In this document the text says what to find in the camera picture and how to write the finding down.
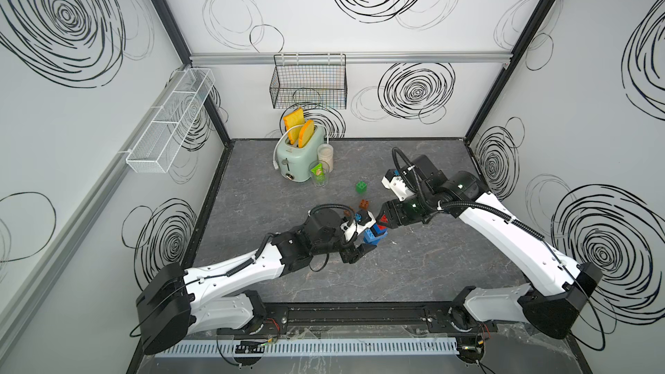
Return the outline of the red long lego brick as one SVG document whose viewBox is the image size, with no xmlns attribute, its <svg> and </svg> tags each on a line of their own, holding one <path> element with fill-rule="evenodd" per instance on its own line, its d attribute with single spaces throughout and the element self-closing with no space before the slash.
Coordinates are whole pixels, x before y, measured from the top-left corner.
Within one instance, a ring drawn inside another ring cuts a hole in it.
<svg viewBox="0 0 665 374">
<path fill-rule="evenodd" d="M 386 215 L 381 216 L 381 218 L 379 218 L 379 220 L 378 220 L 378 225 L 379 226 L 389 227 L 390 224 L 391 224 L 390 220 L 388 219 L 388 217 Z"/>
</svg>

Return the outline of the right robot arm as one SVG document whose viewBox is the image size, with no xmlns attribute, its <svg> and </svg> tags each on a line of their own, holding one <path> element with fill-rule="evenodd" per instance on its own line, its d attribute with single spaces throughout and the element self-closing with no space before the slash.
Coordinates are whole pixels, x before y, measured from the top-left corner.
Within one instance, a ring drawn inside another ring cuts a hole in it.
<svg viewBox="0 0 665 374">
<path fill-rule="evenodd" d="M 601 282 L 600 268 L 579 263 L 552 247 L 520 221 L 476 175 L 447 177 L 421 155 L 409 159 L 395 147 L 394 168 L 382 180 L 395 199 L 382 205 L 380 225 L 396 229 L 428 224 L 444 214 L 483 235 L 526 277 L 517 287 L 466 287 L 452 301 L 449 317 L 460 332 L 488 321 L 528 323 L 553 339 L 565 339 Z"/>
</svg>

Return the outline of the blue square lego brick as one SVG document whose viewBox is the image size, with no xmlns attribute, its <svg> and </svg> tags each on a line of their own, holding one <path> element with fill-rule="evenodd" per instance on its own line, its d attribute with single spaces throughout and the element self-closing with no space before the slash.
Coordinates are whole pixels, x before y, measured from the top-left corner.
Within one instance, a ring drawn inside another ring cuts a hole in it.
<svg viewBox="0 0 665 374">
<path fill-rule="evenodd" d="M 387 228 L 375 223 L 371 228 L 372 235 L 376 238 L 383 237 L 387 233 Z"/>
</svg>

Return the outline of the light blue long lego brick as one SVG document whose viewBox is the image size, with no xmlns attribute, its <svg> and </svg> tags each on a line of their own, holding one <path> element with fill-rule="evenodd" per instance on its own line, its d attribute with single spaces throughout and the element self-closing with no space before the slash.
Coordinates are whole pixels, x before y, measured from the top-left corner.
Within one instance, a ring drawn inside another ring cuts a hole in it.
<svg viewBox="0 0 665 374">
<path fill-rule="evenodd" d="M 367 230 L 364 231 L 363 241 L 364 241 L 364 243 L 377 246 L 379 244 L 379 242 L 386 237 L 386 235 L 387 235 L 386 231 L 376 235 L 372 231 L 372 229 L 367 229 Z"/>
</svg>

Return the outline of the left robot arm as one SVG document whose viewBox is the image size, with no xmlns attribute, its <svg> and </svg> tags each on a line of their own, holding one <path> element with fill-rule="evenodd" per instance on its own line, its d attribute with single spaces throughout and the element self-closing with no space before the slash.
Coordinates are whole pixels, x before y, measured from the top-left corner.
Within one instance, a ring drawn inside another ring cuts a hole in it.
<svg viewBox="0 0 665 374">
<path fill-rule="evenodd" d="M 168 264 L 136 301 L 135 335 L 142 351 L 161 353 L 190 334 L 218 328 L 255 332 L 267 312 L 250 286 L 307 268 L 315 256 L 337 253 L 353 264 L 376 248 L 384 232 L 369 211 L 322 204 L 308 212 L 305 223 L 269 233 L 247 254 L 200 268 Z"/>
</svg>

